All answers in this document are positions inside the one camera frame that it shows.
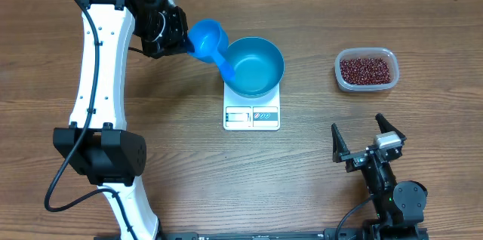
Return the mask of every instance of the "blue handle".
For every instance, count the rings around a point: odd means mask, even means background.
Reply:
[[[230,65],[223,57],[220,52],[215,51],[211,54],[213,57],[214,62],[217,64],[218,69],[220,70],[221,76],[225,81],[232,81],[235,79],[235,70],[233,69],[232,65]]]

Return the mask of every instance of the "wooden table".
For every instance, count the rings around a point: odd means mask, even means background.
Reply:
[[[331,161],[332,123],[359,151],[374,116],[408,137],[398,180],[429,190],[432,239],[483,233],[483,0],[178,0],[189,24],[219,20],[232,40],[270,39],[285,56],[281,130],[228,132],[223,84],[186,54],[129,53],[128,130],[148,145],[149,202],[168,232],[322,230],[367,197],[359,172]],[[103,196],[62,213],[43,207],[62,162],[52,130],[67,126],[82,58],[72,0],[0,0],[0,238],[92,239],[118,226]],[[132,46],[139,47],[134,39]],[[390,92],[345,94],[334,60],[345,48],[387,47],[401,79]],[[68,168],[61,205],[94,187]],[[347,226],[373,217],[366,207]]]

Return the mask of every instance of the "beans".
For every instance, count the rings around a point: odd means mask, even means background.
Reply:
[[[351,85],[382,85],[391,82],[389,67],[382,58],[340,61],[342,78]]]

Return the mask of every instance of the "blue cup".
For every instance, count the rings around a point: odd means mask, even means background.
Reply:
[[[278,85],[285,72],[280,50],[260,37],[246,37],[233,42],[226,50],[225,59],[236,73],[235,79],[225,83],[242,97],[265,96]]]
[[[189,30],[188,38],[195,49],[194,52],[188,52],[189,55],[205,63],[216,63],[223,80],[235,78],[235,70],[222,55],[226,53],[229,40],[220,23],[210,19],[202,20]]]

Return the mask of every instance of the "wood grain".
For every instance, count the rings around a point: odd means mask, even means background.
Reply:
[[[148,144],[143,175],[168,232],[264,232],[334,227],[367,197],[359,173],[331,162],[336,122],[358,151],[383,112],[408,136],[392,167],[429,190],[432,239],[483,233],[483,0],[179,0],[189,24],[219,20],[232,40],[258,35],[285,56],[281,130],[227,132],[223,84],[212,65],[182,54],[129,54],[128,130]],[[0,238],[92,239],[118,232],[102,196],[48,213],[45,191],[62,158],[82,57],[71,0],[0,0]],[[132,46],[139,47],[134,39]],[[334,78],[345,48],[383,46],[398,57],[390,92],[346,94]],[[67,169],[54,205],[94,187]],[[374,211],[348,220],[359,226]]]

